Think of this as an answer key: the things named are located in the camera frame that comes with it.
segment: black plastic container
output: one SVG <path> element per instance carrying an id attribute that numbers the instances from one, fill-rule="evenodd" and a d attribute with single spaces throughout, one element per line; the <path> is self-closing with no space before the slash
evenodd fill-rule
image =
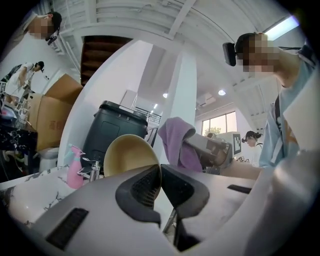
<path id="1" fill-rule="evenodd" d="M 147 116 L 111 101 L 104 101 L 94 115 L 93 123 L 86 136 L 84 157 L 100 162 L 103 170 L 104 159 L 109 145 L 119 136 L 134 134 L 145 138 L 147 134 Z M 90 162 L 81 160 L 82 166 Z"/>

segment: cardboard box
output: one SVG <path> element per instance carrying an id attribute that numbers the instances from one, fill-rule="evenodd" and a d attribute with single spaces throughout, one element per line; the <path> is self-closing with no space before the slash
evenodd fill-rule
<path id="1" fill-rule="evenodd" d="M 67 118 L 82 89 L 81 84 L 64 74 L 45 95 L 29 95 L 29 122 L 38 132 L 37 151 L 59 147 Z"/>

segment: faucet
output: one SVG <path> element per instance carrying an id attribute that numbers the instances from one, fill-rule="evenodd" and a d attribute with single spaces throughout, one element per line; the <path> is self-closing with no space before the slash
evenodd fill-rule
<path id="1" fill-rule="evenodd" d="M 77 172 L 79 176 L 84 176 L 85 174 L 90 173 L 89 182 L 94 182 L 99 179 L 100 174 L 100 164 L 99 161 L 89 160 L 88 158 L 83 157 L 83 160 L 87 162 L 94 162 L 91 167 L 83 167 L 80 171 Z"/>

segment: fluorescent light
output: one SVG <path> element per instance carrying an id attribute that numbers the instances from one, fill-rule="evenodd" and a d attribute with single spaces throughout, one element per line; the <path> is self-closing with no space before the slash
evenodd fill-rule
<path id="1" fill-rule="evenodd" d="M 299 23 L 296 18 L 294 16 L 290 16 L 273 28 L 269 29 L 265 34 L 268 36 L 268 40 L 273 41 L 298 26 Z"/>
<path id="2" fill-rule="evenodd" d="M 220 91 L 218 91 L 218 94 L 223 96 L 223 95 L 226 95 L 226 92 L 224 90 L 220 90 Z"/>

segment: purple towel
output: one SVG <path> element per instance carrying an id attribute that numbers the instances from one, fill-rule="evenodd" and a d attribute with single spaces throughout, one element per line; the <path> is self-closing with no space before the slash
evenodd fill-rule
<path id="1" fill-rule="evenodd" d="M 180 117 L 168 118 L 159 128 L 158 134 L 162 139 L 166 158 L 170 165 L 202 172 L 202 166 L 196 151 L 184 143 L 192 137 L 196 129 Z"/>

